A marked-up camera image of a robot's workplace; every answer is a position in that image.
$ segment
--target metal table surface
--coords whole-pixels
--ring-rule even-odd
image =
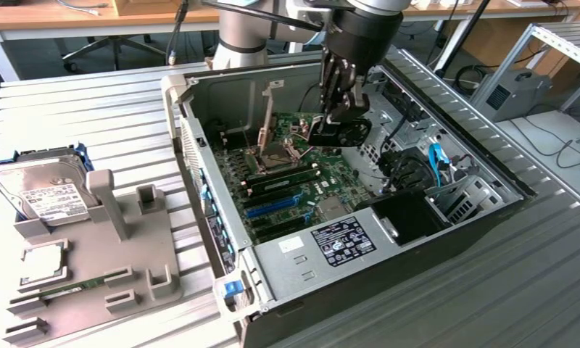
[[[277,346],[580,347],[580,203],[506,134],[494,133],[472,107],[452,100],[450,89],[412,58],[392,54],[390,59],[538,196],[458,257]],[[211,273],[170,157],[157,81],[165,74],[159,68],[2,85],[0,148],[43,144],[42,135],[78,139],[95,166],[115,171],[118,193],[147,182],[167,193],[185,292],[173,306],[43,347],[62,342],[103,347],[107,340],[115,347],[237,346],[218,319]]]
[[[277,56],[284,62],[309,53]],[[166,133],[159,79],[205,69],[203,63],[2,83],[0,149],[46,149],[81,141],[95,169],[114,172],[115,195],[154,183],[166,195],[173,246],[183,297],[170,306],[102,324],[37,347],[237,347],[233,326],[219,319],[213,301],[213,273],[183,189]],[[21,250],[22,239],[9,222],[14,212],[0,195],[2,248]],[[0,320],[13,316],[0,311]],[[0,347],[6,347],[1,340]]]

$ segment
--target floor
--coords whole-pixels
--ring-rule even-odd
[[[440,48],[430,49],[434,44],[436,31],[432,22],[408,22],[402,24],[393,44],[398,49],[406,49],[421,62],[426,62],[429,57],[434,61],[440,53]],[[169,34],[151,34],[151,46],[165,50]],[[131,40],[142,42],[142,36],[135,36]],[[205,56],[211,56],[215,43],[218,41],[215,32],[179,33],[177,41],[177,63],[201,62]],[[86,38],[66,38],[65,45],[69,51],[74,51],[86,45]],[[55,76],[71,75],[62,67],[61,54],[53,39],[6,41],[6,51],[11,57],[15,68],[22,79],[49,78]],[[282,53],[286,45],[281,42],[269,42],[269,53]],[[147,52],[141,52],[130,47],[123,47],[119,54],[121,69],[135,69],[141,67],[154,67],[162,64],[163,58]],[[82,58],[75,59],[78,65],[77,72],[101,73],[113,70],[113,57],[110,48],[105,47]],[[458,52],[448,68],[445,79],[454,77],[454,73],[464,65],[478,64],[478,61],[464,51]],[[560,96],[550,96],[545,102],[558,105],[568,97],[568,91]],[[580,98],[574,103],[576,118],[580,121]]]

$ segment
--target hard drive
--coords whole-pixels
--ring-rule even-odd
[[[91,170],[85,147],[65,147],[0,158],[0,192],[23,220],[39,218],[49,226],[87,218],[98,205],[86,190]]]

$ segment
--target gray device box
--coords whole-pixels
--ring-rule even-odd
[[[480,161],[486,181],[498,180],[504,184],[498,189],[504,190],[505,204],[489,213],[401,246],[393,241],[390,230],[382,225],[369,207],[288,236],[253,245],[219,174],[202,125],[207,120],[222,118],[231,122],[230,126],[235,126],[229,131],[241,131],[241,125],[246,129],[257,128],[265,110],[265,98],[261,97],[260,92],[273,81],[282,80],[284,84],[284,87],[276,88],[273,92],[276,100],[280,101],[274,106],[276,110],[296,110],[301,94],[318,79],[318,68],[318,64],[308,62],[302,65],[260,67],[185,76],[193,97],[181,108],[183,110],[181,146],[185,168],[189,170],[189,174],[183,173],[183,177],[191,177],[193,183],[186,184],[193,185],[198,191],[202,187],[209,189],[230,243],[234,250],[238,250],[237,269],[231,271],[226,269],[227,274],[215,273],[217,297],[218,285],[235,275],[231,279],[246,282],[249,292],[249,295],[242,294],[244,296],[234,298],[237,312],[254,306],[257,303],[253,301],[260,301],[257,312],[237,317],[241,322],[245,347],[266,347],[276,340],[313,325],[457,255],[529,198],[528,187],[522,184],[520,185],[524,187],[517,186],[514,181],[505,178],[512,178],[514,175],[504,169],[502,164],[493,157],[490,159],[486,159],[488,156],[481,157],[486,150],[478,143],[468,140],[469,135],[440,109],[433,115],[434,122],[446,129],[448,134],[452,134],[450,142],[460,145],[465,151],[476,152],[477,159],[482,158]],[[425,104],[429,104],[430,101],[424,94],[412,89],[402,89],[414,99],[421,99]],[[229,91],[237,91],[239,95],[227,93]],[[377,109],[366,115],[373,118],[373,124],[381,112],[392,112],[392,106],[386,105],[386,101],[377,93],[370,94],[372,105],[377,105]],[[390,128],[385,127],[372,128],[374,134],[373,136],[370,134],[368,141],[373,142],[376,148],[380,147],[384,135],[389,131]],[[348,160],[348,162],[358,163],[360,160]],[[374,251],[362,255],[360,259],[333,267],[322,256],[321,247],[314,240],[314,231],[345,221],[360,224]],[[214,241],[217,236],[211,230],[210,234]],[[222,269],[222,266],[218,266],[222,263],[219,245],[214,242],[205,243],[205,247],[209,254],[218,256],[210,260],[217,264],[213,269]],[[217,303],[222,314],[229,314],[223,308],[226,305],[218,298]]]
[[[485,75],[473,95],[478,95],[493,74]],[[509,70],[477,111],[492,122],[521,117],[537,104],[552,87],[550,78],[537,75],[530,69]]]

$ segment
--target chair wheel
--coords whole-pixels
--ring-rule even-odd
[[[77,63],[74,63],[74,62],[66,62],[66,63],[63,63],[62,67],[65,67],[65,70],[69,73],[74,73],[77,71]]]

